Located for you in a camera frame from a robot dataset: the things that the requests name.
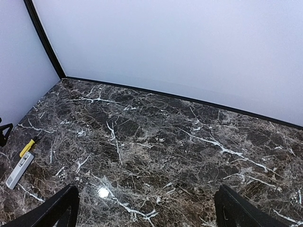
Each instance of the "white backdrop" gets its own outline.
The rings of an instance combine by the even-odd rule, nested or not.
[[[303,1],[34,0],[67,76],[303,126]]]
[[[0,117],[14,126],[59,81],[23,0],[0,0]]]

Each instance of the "black strip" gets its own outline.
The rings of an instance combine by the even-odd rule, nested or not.
[[[157,95],[160,95],[160,96],[178,98],[178,99],[182,99],[182,100],[185,100],[185,101],[200,103],[200,104],[216,107],[216,108],[219,108],[219,109],[228,110],[228,111],[232,111],[232,112],[235,112],[235,113],[247,115],[247,116],[250,116],[250,117],[256,117],[256,118],[259,118],[259,119],[262,119],[262,120],[265,120],[265,121],[285,125],[285,126],[288,126],[288,127],[291,127],[291,128],[303,130],[302,126],[299,126],[299,125],[296,125],[296,124],[291,124],[291,123],[284,122],[284,121],[281,121],[281,120],[277,120],[277,119],[274,119],[274,118],[271,118],[271,117],[266,117],[266,116],[263,116],[263,115],[260,115],[260,114],[251,113],[251,112],[248,112],[248,111],[239,110],[239,109],[236,109],[236,108],[232,108],[232,107],[228,107],[228,106],[224,106],[224,105],[219,105],[219,104],[215,104],[215,103],[209,103],[209,102],[201,101],[201,100],[198,100],[198,99],[187,98],[187,97],[173,95],[173,94],[164,93],[164,92],[160,92],[160,91],[153,91],[153,90],[148,90],[148,89],[144,89],[144,88],[127,86],[127,85],[101,82],[101,81],[92,80],[92,79],[83,79],[83,78],[77,78],[77,77],[67,77],[67,79],[75,79],[75,80],[82,80],[82,81],[93,82],[93,83],[98,83],[98,84],[111,85],[111,86],[115,86],[115,87],[123,87],[123,88],[133,89],[133,90],[136,90],[136,91],[143,91],[143,92],[147,92],[147,93],[153,93],[153,94],[157,94]]]
[[[66,75],[65,75],[65,73],[64,73],[64,71],[63,71],[63,69],[62,69],[62,67],[61,67],[53,49],[52,49],[52,46],[48,41],[48,38],[47,38],[47,36],[45,34],[45,31],[42,27],[42,24],[41,24],[40,19],[37,15],[37,12],[36,12],[36,9],[33,5],[32,0],[24,0],[24,3],[25,3],[25,6],[27,8],[27,11],[29,13],[29,16],[30,16],[30,18],[31,18],[31,20],[34,24],[36,32],[37,32],[37,34],[40,38],[40,41],[41,41],[41,43],[42,43],[42,45],[45,49],[45,52],[47,53],[47,56],[48,56],[49,60],[51,61],[54,69],[56,70],[60,79],[66,78]]]

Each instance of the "yellow handle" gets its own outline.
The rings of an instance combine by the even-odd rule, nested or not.
[[[35,143],[35,141],[30,140],[30,142],[23,148],[23,150],[20,153],[20,157],[23,157],[25,155],[25,153],[27,153],[30,148],[32,147],[32,145]]]

